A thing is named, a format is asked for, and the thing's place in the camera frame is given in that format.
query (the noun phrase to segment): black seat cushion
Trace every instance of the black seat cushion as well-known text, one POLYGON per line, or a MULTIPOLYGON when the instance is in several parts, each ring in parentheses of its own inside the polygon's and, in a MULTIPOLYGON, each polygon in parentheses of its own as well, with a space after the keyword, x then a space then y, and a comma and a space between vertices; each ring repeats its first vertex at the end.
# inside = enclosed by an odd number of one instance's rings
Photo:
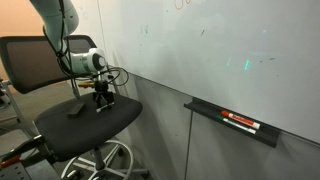
POLYGON ((76 99, 58 104, 39 115, 35 125, 58 161, 66 161, 102 145, 141 113, 140 102, 117 94, 114 98, 112 109, 97 113, 92 94, 81 96, 80 101, 86 106, 78 118, 67 116, 78 101, 76 99))

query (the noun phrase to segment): chair base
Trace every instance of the chair base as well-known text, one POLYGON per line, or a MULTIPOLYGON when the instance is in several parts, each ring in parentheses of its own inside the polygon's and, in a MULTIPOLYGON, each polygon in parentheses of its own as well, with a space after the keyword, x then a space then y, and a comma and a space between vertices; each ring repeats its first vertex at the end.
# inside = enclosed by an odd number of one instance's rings
POLYGON ((134 174, 141 174, 141 175, 148 175, 147 169, 133 169, 133 153, 131 149, 125 145, 124 143, 116 140, 109 140, 104 143, 104 145, 101 148, 97 148, 92 150, 91 154, 94 157, 94 162, 89 161, 87 159, 84 159, 82 157, 75 157, 69 161, 67 166, 62 172, 61 178, 65 178, 68 176, 70 171, 70 168, 72 166, 79 167, 81 169, 89 170, 92 172, 92 175, 90 176, 89 180, 96 180, 96 179, 104 179, 108 177, 110 174, 114 174, 117 176, 122 177, 124 180, 128 180, 130 175, 132 173, 134 174), (106 156, 106 158, 102 159, 101 151, 100 149, 105 147, 108 144, 115 144, 114 148, 110 151, 110 153, 106 156), (117 153, 121 153, 120 147, 127 150, 129 153, 130 158, 130 164, 128 169, 111 169, 110 165, 112 164, 114 157, 117 153))

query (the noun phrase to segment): red marker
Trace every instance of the red marker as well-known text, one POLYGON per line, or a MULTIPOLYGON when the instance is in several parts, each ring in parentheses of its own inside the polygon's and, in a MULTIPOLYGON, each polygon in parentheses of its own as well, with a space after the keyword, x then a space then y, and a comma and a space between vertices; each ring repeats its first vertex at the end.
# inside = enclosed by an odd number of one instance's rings
POLYGON ((232 114, 232 113, 229 113, 228 111, 221 111, 221 114, 222 114, 222 116, 224 116, 224 117, 230 117, 230 118, 232 118, 232 119, 234 119, 234 120, 236 120, 236 121, 239 121, 239 122, 241 122, 241 123, 243 123, 243 124, 246 124, 246 125, 248 125, 248 126, 251 126, 251 127, 253 127, 253 128, 259 129, 259 127, 260 127, 260 124, 258 124, 258 123, 256 123, 256 122, 253 122, 253 121, 250 121, 250 120, 248 120, 248 119, 246 119, 246 118, 243 118, 243 117, 234 115, 234 114, 232 114))

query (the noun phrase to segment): mesh backrest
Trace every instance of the mesh backrest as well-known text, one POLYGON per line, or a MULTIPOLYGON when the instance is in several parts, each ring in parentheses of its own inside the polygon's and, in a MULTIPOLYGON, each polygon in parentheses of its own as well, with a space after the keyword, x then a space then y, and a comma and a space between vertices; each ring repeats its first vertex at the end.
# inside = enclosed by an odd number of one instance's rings
MULTIPOLYGON (((70 36, 69 44, 73 53, 86 53, 96 47, 90 37, 83 35, 70 36)), ((20 93, 69 79, 44 36, 1 37, 0 55, 12 85, 20 93)))

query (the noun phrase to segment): gray wall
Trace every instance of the gray wall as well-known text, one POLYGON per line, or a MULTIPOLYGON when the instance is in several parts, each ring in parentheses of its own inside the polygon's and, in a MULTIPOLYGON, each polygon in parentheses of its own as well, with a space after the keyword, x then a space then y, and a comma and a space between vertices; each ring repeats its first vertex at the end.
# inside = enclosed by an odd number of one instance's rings
POLYGON ((271 148, 193 113, 185 171, 191 96, 131 76, 121 93, 140 100, 144 110, 118 138, 157 180, 320 179, 320 148, 282 133, 271 148))

